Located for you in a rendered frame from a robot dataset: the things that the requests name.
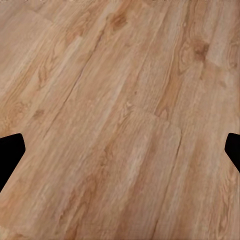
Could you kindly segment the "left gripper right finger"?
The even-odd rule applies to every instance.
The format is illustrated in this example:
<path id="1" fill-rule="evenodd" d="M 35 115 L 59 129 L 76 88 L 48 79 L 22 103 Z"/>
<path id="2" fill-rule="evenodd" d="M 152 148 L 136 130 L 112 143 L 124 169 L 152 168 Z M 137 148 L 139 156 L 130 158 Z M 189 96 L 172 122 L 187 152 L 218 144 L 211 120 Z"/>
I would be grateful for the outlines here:
<path id="1" fill-rule="evenodd" d="M 224 150 L 240 172 L 240 135 L 229 133 Z"/>

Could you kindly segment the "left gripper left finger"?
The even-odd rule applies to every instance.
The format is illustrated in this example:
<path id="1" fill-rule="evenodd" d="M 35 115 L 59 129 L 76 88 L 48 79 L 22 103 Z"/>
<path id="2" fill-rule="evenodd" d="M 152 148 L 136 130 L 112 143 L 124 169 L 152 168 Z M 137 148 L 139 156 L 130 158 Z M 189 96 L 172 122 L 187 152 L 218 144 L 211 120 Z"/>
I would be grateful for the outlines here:
<path id="1" fill-rule="evenodd" d="M 26 151 L 21 133 L 0 138 L 0 192 Z"/>

